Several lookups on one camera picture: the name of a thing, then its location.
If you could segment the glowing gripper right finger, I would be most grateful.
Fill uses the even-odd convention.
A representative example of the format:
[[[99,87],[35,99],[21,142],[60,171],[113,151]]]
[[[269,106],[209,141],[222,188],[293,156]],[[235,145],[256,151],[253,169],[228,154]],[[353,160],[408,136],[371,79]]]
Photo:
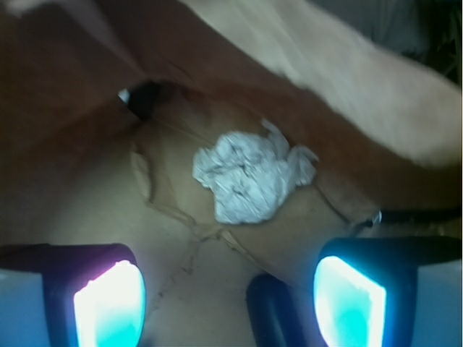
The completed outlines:
[[[462,241],[333,239],[318,258],[313,301],[327,346],[461,346]]]

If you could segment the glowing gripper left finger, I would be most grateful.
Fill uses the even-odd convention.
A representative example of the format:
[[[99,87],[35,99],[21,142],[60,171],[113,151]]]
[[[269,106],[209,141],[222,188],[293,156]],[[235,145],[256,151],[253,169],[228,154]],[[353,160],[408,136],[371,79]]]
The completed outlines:
[[[137,346],[145,307],[123,244],[1,246],[2,346]]]

